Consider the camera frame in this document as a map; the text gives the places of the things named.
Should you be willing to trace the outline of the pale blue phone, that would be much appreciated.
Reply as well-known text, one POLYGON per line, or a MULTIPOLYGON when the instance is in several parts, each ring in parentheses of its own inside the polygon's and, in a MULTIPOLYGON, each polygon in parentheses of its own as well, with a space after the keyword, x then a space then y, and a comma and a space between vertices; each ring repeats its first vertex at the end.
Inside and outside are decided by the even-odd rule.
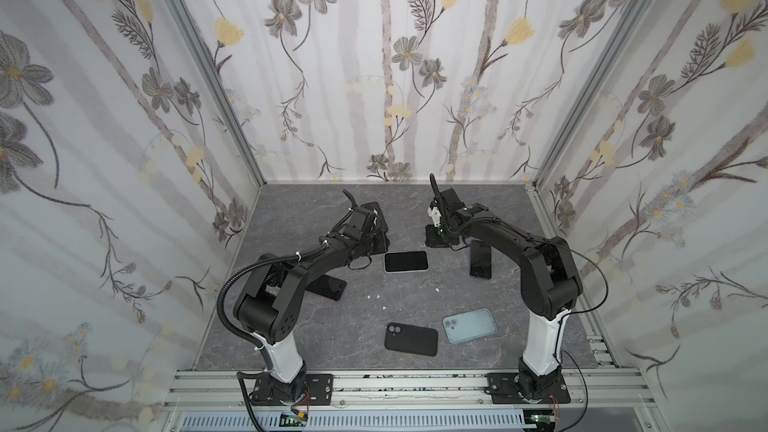
POLYGON ((495 320, 487 308, 444 317, 442 325, 451 344, 473 341, 498 332, 495 320))

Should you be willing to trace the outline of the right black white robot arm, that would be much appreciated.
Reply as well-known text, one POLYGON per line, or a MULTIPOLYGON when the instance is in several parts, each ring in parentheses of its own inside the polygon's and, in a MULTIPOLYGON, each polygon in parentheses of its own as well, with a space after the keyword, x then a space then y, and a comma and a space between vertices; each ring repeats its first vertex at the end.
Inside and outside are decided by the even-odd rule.
POLYGON ((514 379, 514 394, 538 403, 557 395, 564 384, 562 343, 583 283, 570 247, 559 237, 545 238, 522 230, 488 207, 462 202, 454 189, 440 189, 430 178, 434 198, 426 245, 446 248, 465 241, 484 243, 519 268, 520 295, 529 310, 527 341, 514 379))

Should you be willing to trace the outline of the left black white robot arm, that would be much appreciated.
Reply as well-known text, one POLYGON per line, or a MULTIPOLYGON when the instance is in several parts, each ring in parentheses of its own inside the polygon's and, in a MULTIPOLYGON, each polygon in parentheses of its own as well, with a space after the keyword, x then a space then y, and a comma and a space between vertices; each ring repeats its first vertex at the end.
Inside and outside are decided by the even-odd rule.
POLYGON ((311 251, 292 255, 264 254, 227 279, 216 299, 216 314, 230 333, 261 353, 266 370, 247 375, 265 380, 258 392, 269 398, 296 403, 306 390, 306 362, 299 354, 293 329, 307 291, 328 292, 338 299, 346 287, 329 277, 360 258, 387 252, 388 226, 377 202, 352 206, 311 251))

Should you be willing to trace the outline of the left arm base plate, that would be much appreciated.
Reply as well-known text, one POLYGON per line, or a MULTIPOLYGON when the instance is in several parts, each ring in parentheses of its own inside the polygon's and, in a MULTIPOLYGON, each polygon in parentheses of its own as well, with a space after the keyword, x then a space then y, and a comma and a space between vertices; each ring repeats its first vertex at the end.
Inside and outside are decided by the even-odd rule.
POLYGON ((248 386, 250 403, 254 406, 328 406, 333 393, 332 374, 299 375, 293 384, 284 384, 268 373, 258 374, 248 386))

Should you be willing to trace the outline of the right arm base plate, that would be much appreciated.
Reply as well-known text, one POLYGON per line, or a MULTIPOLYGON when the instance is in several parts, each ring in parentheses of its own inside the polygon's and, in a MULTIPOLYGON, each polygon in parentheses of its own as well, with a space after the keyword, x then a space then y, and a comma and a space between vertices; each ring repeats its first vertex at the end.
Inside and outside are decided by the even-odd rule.
POLYGON ((485 392, 496 405, 555 405, 571 402, 568 387, 558 370, 546 376, 536 376, 530 372, 489 373, 487 380, 485 392))

